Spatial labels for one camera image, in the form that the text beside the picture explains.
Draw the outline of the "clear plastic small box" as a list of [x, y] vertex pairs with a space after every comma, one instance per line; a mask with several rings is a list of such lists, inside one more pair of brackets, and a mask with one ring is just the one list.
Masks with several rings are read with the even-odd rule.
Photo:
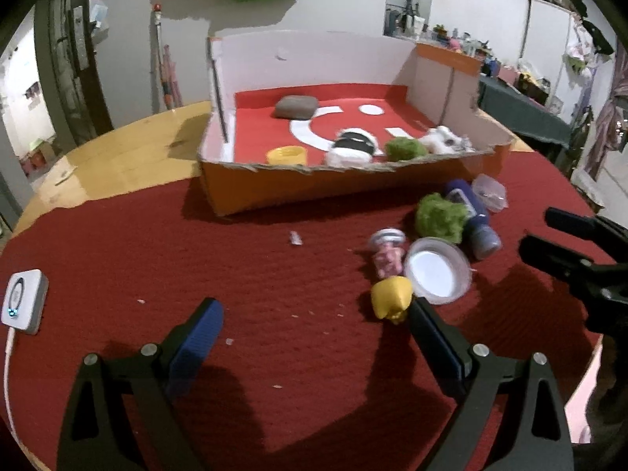
[[476, 197], [492, 213], [499, 213], [509, 206], [507, 189], [498, 181], [486, 174], [479, 174], [471, 183]]

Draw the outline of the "green fluffy ball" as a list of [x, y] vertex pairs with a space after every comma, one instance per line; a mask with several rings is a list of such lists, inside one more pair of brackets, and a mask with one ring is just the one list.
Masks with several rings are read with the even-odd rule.
[[429, 154], [421, 142], [408, 137], [394, 137], [385, 144], [384, 151], [390, 162], [412, 161]]
[[419, 236], [439, 238], [460, 245], [467, 218], [467, 208], [463, 203], [451, 202], [440, 194], [432, 194], [419, 201], [415, 228]]

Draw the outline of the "white fluffy plush toy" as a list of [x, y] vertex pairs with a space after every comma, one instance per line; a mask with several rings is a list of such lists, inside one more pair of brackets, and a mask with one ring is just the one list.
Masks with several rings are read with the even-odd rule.
[[467, 136], [458, 136], [447, 126], [437, 126], [430, 129], [418, 141], [431, 154], [457, 154], [476, 151]]

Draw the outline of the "white black fluffy toy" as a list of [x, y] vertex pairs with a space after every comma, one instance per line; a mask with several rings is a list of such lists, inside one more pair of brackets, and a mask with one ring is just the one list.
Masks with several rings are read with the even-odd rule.
[[378, 150], [377, 138], [368, 131], [345, 129], [338, 132], [325, 154], [325, 164], [333, 168], [363, 167], [372, 163]]

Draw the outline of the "yellow plastic cup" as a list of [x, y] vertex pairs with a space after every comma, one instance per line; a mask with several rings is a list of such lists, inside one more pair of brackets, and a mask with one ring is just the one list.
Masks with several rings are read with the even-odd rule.
[[308, 151], [301, 146], [283, 146], [266, 153], [266, 162], [272, 166], [305, 166]]

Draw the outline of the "pink curtain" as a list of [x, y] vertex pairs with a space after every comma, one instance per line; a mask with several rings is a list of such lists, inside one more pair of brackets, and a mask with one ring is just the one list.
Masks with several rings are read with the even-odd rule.
[[626, 139], [619, 136], [617, 126], [622, 119], [622, 114], [617, 108], [619, 99], [627, 99], [627, 50], [622, 43], [617, 45], [611, 90], [596, 120], [595, 141], [584, 166], [584, 171], [594, 181], [599, 177], [607, 154], [622, 151], [625, 147]]

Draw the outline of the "blue bottle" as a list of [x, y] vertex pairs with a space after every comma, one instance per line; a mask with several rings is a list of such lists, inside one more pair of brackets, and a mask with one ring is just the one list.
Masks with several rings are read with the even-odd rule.
[[463, 204], [467, 218], [463, 227], [463, 243], [473, 254], [475, 261], [483, 261], [499, 251], [501, 239], [492, 228], [489, 212], [464, 180], [454, 180], [447, 184], [445, 199]]

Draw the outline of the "dark cloth covered table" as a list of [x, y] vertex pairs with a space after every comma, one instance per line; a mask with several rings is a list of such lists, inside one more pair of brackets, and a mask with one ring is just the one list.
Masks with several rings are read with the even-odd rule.
[[571, 127], [501, 80], [481, 75], [478, 105], [535, 150], [567, 148]]

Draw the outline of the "white square smart device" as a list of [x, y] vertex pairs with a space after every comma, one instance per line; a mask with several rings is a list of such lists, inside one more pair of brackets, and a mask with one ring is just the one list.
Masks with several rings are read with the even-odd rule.
[[35, 335], [49, 282], [40, 269], [16, 272], [9, 278], [1, 309], [1, 322], [29, 335]]

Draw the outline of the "white cabinet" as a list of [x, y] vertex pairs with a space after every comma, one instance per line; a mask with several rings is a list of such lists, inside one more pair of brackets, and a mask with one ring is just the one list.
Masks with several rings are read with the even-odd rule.
[[579, 44], [579, 26], [586, 15], [582, 0], [528, 0], [519, 69], [528, 71], [546, 95], [546, 108], [566, 119], [574, 113], [584, 85], [568, 50]]

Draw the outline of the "red table cloth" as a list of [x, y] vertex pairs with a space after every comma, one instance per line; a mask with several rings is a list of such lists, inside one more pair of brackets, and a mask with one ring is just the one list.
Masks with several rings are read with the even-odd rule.
[[218, 218], [196, 179], [58, 208], [13, 238], [1, 274], [48, 276], [42, 324], [1, 363], [1, 414], [46, 465], [88, 353], [127, 357], [199, 303], [225, 323], [175, 400], [215, 470], [413, 470], [447, 422], [407, 329], [371, 309], [368, 240], [411, 231], [420, 188]]

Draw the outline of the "grey rounded case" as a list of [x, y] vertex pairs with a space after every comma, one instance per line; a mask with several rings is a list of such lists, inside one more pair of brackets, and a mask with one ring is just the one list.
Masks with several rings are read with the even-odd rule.
[[279, 119], [310, 120], [319, 108], [317, 98], [305, 95], [282, 97], [275, 105], [272, 115]]

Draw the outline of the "orange cardboard box tray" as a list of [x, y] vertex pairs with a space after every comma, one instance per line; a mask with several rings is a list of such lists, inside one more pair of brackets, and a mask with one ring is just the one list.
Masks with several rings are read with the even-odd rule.
[[[214, 213], [499, 174], [513, 134], [478, 108], [480, 64], [439, 46], [387, 36], [267, 31], [208, 43], [212, 113], [198, 150]], [[310, 120], [272, 115], [284, 96], [318, 99]], [[390, 162], [385, 144], [447, 126], [475, 152]], [[379, 150], [363, 167], [333, 168], [338, 132], [359, 128]], [[305, 166], [272, 166], [269, 150], [301, 146]]]

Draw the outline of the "orange handled broom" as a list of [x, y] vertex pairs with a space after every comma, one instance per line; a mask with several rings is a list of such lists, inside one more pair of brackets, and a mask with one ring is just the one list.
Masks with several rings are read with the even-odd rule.
[[163, 42], [162, 6], [156, 3], [152, 9], [155, 39], [157, 40], [157, 64], [163, 93], [163, 100], [168, 110], [181, 108], [183, 105], [175, 63], [170, 55], [170, 48]]

